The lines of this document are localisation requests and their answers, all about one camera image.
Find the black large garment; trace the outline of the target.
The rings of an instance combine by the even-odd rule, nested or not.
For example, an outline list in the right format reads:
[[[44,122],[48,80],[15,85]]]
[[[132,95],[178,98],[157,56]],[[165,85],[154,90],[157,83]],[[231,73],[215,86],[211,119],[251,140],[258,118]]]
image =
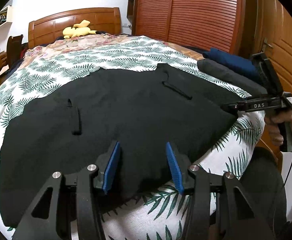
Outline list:
[[[239,96],[167,64],[154,71],[100,69],[30,101],[0,149],[0,214],[16,227],[56,171],[94,164],[113,141],[121,159],[98,208],[110,211],[171,179],[166,143],[198,160],[236,122],[222,105]]]

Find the folded dark grey garment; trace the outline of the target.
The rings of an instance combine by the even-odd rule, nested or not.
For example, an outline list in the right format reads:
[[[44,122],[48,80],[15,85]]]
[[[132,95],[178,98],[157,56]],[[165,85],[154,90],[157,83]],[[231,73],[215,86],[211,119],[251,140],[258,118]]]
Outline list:
[[[198,69],[221,81],[228,82],[248,92],[251,96],[266,94],[267,91],[261,85],[230,70],[226,66],[210,59],[201,59],[197,62]]]

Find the folded navy blue garment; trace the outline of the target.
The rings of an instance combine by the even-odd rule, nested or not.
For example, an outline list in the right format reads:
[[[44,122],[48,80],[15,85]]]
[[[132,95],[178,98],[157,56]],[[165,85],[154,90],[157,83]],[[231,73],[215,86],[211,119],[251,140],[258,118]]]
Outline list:
[[[206,59],[213,60],[228,67],[237,74],[246,77],[259,77],[256,68],[248,59],[244,59],[236,55],[231,55],[217,48],[211,48],[210,51],[205,51],[202,55]]]

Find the green leaf pattern bedsheet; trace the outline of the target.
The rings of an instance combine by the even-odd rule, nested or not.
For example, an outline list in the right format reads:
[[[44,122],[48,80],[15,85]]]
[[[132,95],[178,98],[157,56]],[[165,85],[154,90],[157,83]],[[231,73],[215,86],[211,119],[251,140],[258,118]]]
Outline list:
[[[146,36],[109,37],[96,47],[73,49],[60,43],[27,52],[26,62],[0,86],[0,148],[9,122],[23,113],[31,100],[42,98],[62,85],[101,68],[136,72],[154,70],[167,63],[225,88],[242,98],[248,93],[234,85],[200,72],[198,53]],[[207,171],[234,172],[240,177],[264,130],[263,113],[242,113],[233,127],[200,160]],[[180,196],[172,183],[141,194],[102,215],[108,239],[175,239],[181,234],[189,199]],[[11,239],[14,228],[6,227],[0,215],[0,231]]]

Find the wooden room door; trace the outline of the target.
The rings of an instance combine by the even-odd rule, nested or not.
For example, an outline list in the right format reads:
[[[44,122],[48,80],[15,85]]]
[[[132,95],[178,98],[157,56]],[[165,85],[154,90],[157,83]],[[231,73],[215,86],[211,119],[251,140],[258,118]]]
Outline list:
[[[265,52],[284,90],[292,93],[292,17],[278,0],[258,0],[254,49]]]

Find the louvered wooden wardrobe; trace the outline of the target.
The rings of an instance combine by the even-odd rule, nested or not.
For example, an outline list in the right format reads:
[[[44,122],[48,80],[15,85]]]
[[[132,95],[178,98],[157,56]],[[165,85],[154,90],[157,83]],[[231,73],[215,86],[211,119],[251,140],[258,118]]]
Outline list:
[[[248,58],[257,0],[128,0],[132,34]]]

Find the floral quilt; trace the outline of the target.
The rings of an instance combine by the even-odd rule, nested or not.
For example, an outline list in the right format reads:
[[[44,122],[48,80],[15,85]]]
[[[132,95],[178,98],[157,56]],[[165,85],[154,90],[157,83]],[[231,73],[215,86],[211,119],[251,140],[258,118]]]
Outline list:
[[[36,46],[29,49],[24,56],[20,69],[28,67],[34,61],[65,60],[73,63],[82,63],[96,60],[126,60],[141,58],[155,61],[168,60],[169,62],[183,62],[189,58],[203,60],[201,53],[184,48],[174,43],[163,42],[147,36],[122,35],[87,35],[57,40],[47,46]]]

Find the yellow plush toy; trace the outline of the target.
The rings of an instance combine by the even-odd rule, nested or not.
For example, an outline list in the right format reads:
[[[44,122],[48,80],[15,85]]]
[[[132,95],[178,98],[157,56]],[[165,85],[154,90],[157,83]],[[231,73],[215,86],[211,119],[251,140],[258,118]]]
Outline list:
[[[73,27],[66,27],[63,30],[64,39],[96,34],[97,31],[91,30],[89,25],[90,21],[82,20],[82,22],[74,24]]]

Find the wooden headboard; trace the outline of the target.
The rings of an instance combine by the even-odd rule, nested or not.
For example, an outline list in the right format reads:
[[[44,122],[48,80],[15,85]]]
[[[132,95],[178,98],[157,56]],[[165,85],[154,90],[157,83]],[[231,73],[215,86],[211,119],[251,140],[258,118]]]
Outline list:
[[[56,38],[62,36],[65,28],[83,20],[90,21],[91,30],[105,31],[112,35],[122,32],[121,14],[118,7],[68,10],[30,22],[29,48],[55,42]]]

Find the dark wooden chair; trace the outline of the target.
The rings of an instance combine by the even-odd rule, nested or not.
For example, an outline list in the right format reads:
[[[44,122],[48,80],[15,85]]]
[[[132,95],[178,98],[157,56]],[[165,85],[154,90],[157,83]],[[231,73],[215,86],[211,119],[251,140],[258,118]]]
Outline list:
[[[7,41],[6,55],[7,64],[11,69],[13,64],[20,59],[20,54],[22,52],[22,40],[23,35],[10,36]]]

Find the white wall shelf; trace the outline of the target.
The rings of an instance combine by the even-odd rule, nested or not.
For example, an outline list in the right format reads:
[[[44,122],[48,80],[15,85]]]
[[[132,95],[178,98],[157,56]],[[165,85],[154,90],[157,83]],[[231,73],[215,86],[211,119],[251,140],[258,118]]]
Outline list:
[[[0,35],[13,23],[13,7],[8,5],[0,11]]]

